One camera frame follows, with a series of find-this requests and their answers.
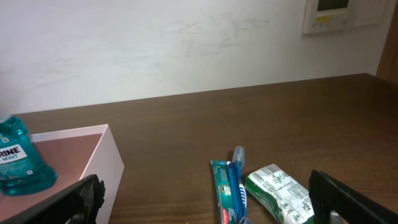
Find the teal mouthwash bottle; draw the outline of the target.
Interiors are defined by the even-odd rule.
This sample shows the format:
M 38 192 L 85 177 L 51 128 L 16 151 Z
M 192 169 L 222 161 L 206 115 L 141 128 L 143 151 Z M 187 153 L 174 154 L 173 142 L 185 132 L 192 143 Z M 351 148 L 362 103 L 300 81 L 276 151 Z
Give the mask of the teal mouthwash bottle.
M 29 130 L 15 116 L 1 116 L 1 193 L 35 194 L 51 188 L 57 174 L 42 159 L 30 140 Z

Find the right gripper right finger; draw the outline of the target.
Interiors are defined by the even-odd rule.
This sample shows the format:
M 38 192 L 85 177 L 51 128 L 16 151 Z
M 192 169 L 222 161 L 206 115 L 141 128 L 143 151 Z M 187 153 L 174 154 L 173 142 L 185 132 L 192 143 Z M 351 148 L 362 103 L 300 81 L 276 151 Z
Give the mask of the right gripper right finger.
M 320 170 L 309 178 L 313 222 L 331 223 L 336 212 L 348 223 L 397 223 L 397 214 Z

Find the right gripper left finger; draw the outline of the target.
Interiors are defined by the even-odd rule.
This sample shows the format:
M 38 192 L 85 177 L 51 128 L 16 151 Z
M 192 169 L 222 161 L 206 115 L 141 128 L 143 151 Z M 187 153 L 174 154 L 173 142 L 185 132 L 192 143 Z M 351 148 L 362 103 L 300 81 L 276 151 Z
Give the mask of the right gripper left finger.
M 104 196 L 104 182 L 96 174 L 91 174 L 1 223 L 96 224 Z

